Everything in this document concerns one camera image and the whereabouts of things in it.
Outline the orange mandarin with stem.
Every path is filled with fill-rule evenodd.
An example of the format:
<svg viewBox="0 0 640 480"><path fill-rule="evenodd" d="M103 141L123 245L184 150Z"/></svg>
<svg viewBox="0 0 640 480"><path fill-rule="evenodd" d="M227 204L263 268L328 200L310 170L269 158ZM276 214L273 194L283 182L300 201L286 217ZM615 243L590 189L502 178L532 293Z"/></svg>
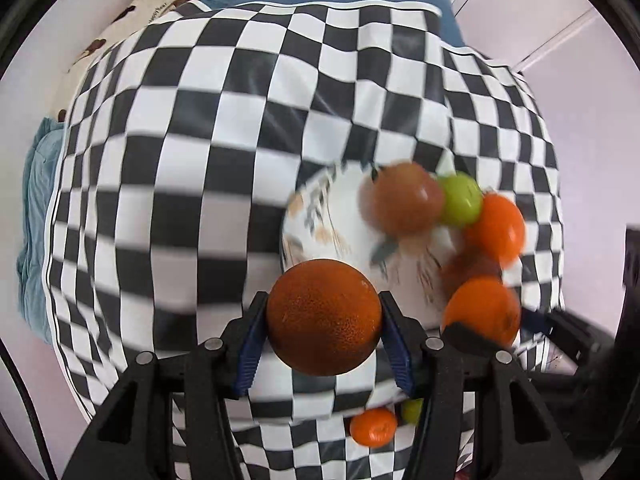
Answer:
<svg viewBox="0 0 640 480"><path fill-rule="evenodd" d="M452 295L442 315L442 330L454 323L510 348L521 327L520 300L498 278L471 278Z"/></svg>

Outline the green apple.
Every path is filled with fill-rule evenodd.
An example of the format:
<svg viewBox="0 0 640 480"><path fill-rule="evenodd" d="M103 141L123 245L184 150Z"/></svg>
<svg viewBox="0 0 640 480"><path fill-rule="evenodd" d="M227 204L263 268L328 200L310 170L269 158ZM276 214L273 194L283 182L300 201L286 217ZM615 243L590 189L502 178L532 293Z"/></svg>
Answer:
<svg viewBox="0 0 640 480"><path fill-rule="evenodd" d="M401 404L402 420L409 425L418 426L423 408L422 399L407 399Z"/></svg>
<svg viewBox="0 0 640 480"><path fill-rule="evenodd" d="M440 176L437 182L444 196L439 221L455 228L464 228L477 222L484 200L477 182L464 172Z"/></svg>

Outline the dark red apple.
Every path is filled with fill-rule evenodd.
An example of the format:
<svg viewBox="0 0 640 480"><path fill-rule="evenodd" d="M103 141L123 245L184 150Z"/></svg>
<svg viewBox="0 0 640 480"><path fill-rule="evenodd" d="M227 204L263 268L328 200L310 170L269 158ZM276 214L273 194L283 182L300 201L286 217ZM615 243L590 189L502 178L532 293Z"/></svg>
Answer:
<svg viewBox="0 0 640 480"><path fill-rule="evenodd" d="M440 269L442 293L449 301L454 293L472 278L500 278L498 263L477 250L460 252Z"/></svg>

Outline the yellow red apple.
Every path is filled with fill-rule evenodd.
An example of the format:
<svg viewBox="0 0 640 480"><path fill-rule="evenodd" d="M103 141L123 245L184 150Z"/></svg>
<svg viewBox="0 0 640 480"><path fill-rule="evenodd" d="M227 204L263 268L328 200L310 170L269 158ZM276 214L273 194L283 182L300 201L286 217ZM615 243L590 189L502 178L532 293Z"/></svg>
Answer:
<svg viewBox="0 0 640 480"><path fill-rule="evenodd" d="M416 162L372 167L358 195L362 218L395 238L429 231L444 203L440 184Z"/></svg>

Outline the large orange on plate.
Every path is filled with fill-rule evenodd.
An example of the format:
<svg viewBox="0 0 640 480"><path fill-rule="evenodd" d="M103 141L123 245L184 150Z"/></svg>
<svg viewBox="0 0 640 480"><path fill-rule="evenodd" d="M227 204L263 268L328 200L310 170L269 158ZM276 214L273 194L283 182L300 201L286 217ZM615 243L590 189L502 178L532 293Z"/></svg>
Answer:
<svg viewBox="0 0 640 480"><path fill-rule="evenodd" d="M521 255L526 226L518 206L500 194L487 193L480 216L463 236L466 244L506 269Z"/></svg>

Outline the floral ceramic oval plate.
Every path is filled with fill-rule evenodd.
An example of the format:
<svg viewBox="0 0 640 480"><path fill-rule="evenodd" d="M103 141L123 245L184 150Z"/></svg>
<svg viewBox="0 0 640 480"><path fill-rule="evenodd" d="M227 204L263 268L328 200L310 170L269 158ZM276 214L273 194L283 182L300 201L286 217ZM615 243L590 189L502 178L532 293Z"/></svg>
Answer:
<svg viewBox="0 0 640 480"><path fill-rule="evenodd" d="M377 166L340 162L317 171L292 195L282 223L285 270L307 260L333 259L353 266L379 292L388 290L404 315L438 327L447 295L440 270L462 251L450 226L394 240L363 218L359 200Z"/></svg>

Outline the green apple on plate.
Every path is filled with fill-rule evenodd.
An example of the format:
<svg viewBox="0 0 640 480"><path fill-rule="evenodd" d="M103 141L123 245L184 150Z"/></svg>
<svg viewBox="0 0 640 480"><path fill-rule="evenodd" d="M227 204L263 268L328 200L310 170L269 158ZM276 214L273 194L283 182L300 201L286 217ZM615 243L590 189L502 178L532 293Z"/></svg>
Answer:
<svg viewBox="0 0 640 480"><path fill-rule="evenodd" d="M477 222L484 200L477 182L464 172L440 176L437 182L444 196L439 221L455 228L464 228Z"/></svg>

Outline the black white checkered cloth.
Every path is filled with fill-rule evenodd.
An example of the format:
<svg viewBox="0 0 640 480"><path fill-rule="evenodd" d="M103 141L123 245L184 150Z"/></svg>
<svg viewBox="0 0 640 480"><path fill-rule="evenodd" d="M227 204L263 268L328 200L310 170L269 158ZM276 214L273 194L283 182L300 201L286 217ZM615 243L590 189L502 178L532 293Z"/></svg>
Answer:
<svg viewBox="0 0 640 480"><path fill-rule="evenodd" d="M464 172L512 200L524 307L563 302L559 170L524 78L420 2L180 6L70 100L44 228L53 344L89 421L69 479L189 479L186 354L284 270L292 195L340 162Z"/></svg>

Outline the bear print pillow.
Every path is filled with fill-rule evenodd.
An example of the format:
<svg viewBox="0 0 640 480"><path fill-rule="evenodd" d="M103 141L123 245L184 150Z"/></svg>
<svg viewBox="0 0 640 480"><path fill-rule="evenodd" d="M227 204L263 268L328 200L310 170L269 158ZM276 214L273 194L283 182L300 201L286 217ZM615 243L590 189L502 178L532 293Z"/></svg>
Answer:
<svg viewBox="0 0 640 480"><path fill-rule="evenodd" d="M49 116L62 122L78 84L91 63L110 47L190 0L132 0L114 20L96 35L76 58L62 78L50 107Z"/></svg>

